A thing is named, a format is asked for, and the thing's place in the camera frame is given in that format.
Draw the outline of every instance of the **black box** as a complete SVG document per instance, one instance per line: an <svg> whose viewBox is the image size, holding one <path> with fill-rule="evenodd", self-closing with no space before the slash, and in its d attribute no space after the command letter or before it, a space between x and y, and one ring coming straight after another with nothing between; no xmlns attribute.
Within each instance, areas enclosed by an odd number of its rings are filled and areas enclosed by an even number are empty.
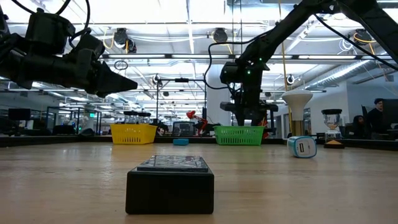
<svg viewBox="0 0 398 224"><path fill-rule="evenodd" d="M211 214L214 175L199 156L152 156L127 173L128 214Z"/></svg>

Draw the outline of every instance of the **ceiling duct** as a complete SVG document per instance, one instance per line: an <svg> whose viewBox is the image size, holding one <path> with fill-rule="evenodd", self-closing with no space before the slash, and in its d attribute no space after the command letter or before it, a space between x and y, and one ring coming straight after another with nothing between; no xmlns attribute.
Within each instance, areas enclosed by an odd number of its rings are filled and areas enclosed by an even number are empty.
<svg viewBox="0 0 398 224"><path fill-rule="evenodd" d="M376 55L384 55L387 52L383 48L378 48ZM329 86L336 85L339 82L352 78L361 73L370 71L377 67L375 60L360 60L358 62L349 65L340 65L337 68L330 70L329 72L314 78L310 82L306 83L306 90L314 89L318 86Z"/></svg>

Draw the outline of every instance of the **table surface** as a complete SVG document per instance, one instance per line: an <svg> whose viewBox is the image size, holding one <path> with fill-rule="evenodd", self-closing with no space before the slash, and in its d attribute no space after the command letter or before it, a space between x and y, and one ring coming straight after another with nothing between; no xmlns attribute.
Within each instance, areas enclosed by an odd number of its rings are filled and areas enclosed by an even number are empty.
<svg viewBox="0 0 398 224"><path fill-rule="evenodd" d="M215 175L214 214L126 215L126 174L154 154L202 156ZM84 142L2 148L0 160L0 223L398 222L391 151L319 149L297 159L279 145Z"/></svg>

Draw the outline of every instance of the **ceiling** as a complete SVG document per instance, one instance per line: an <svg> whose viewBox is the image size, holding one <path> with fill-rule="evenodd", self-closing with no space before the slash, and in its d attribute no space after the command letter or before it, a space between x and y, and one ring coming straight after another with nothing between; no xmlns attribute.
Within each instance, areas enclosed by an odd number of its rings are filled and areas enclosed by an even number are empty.
<svg viewBox="0 0 398 224"><path fill-rule="evenodd" d="M37 7L44 8L46 12L55 12L64 0L20 0L29 9ZM208 46L213 43L211 35L216 28L223 28L228 41L245 41L254 36L271 30L275 22L280 19L278 1L261 0L92 0L90 27L92 33L99 39L105 41L108 47L112 46L113 32L117 28L127 28L129 37L137 46L137 54L185 54L183 58L140 58L122 59L129 64L126 70L118 71L114 63L120 59L103 58L105 62L115 71L138 82L139 89L150 90L154 88L152 77L158 75L160 78L195 78L202 79L208 66L206 56ZM300 1L282 1L282 18L292 10L293 4ZM397 1L389 2L385 11L398 20ZM1 0L1 7L8 15L7 21L11 32L24 35L27 29L29 14L10 0ZM76 30L83 28L86 18L86 4L84 0L72 0L62 16L70 20ZM356 29L362 28L357 22L347 19L342 14L324 16L325 22L342 34L354 34ZM212 48L213 54L239 55L245 49L245 45L217 45ZM295 60L287 58L284 65L281 57L269 61L269 72L263 73L263 90L284 90L284 70L286 74L292 74L296 80L295 88L303 88L304 83L316 80L318 76L327 71L354 63L352 60L329 57L331 55L355 55L356 52L349 44L343 41L326 27L319 24L311 17L305 24L297 29L285 42L285 54L289 55L327 55L328 59L318 58L316 60ZM275 54L282 53L282 46ZM125 54L123 50L114 44L106 49L106 54ZM231 59L218 59L214 63L225 63ZM88 95L84 91L67 91L61 86L49 85L47 83L36 83L34 89L51 89L49 95L58 98L66 105L91 103L105 113L113 113L122 110L139 110L153 112L156 108L156 92L129 91L113 94L107 99L101 99ZM18 88L11 84L9 88ZM170 82L163 87L170 91L169 96L160 94L164 103L161 105L160 114L178 114L184 116L186 111L200 110L204 105L205 89L203 82L175 83ZM268 100L278 100L278 95L273 95Z"/></svg>

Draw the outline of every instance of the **robotic arm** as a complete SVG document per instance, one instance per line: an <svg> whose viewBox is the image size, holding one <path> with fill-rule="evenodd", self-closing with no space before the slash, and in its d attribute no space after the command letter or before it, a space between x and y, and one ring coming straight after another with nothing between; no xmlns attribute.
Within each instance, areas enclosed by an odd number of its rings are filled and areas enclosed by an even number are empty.
<svg viewBox="0 0 398 224"><path fill-rule="evenodd" d="M25 37L10 34L0 8L0 76L19 86L32 88L33 81L82 88L87 93L105 97L110 93L137 88L137 83L112 72L99 62L104 46L86 28L75 33L67 19L58 14L32 13ZM78 45L64 54L67 39L80 37Z"/></svg>
<svg viewBox="0 0 398 224"><path fill-rule="evenodd" d="M398 63L398 26L376 0L303 0L272 30L251 42L240 58L227 62L223 67L220 75L222 83L241 83L240 91L232 92L234 107L228 108L228 111L235 113L239 125L243 124L245 114L259 110L262 71L269 70L266 63L276 48L311 15L337 12L363 25ZM226 110L226 103L223 103L221 108Z"/></svg>

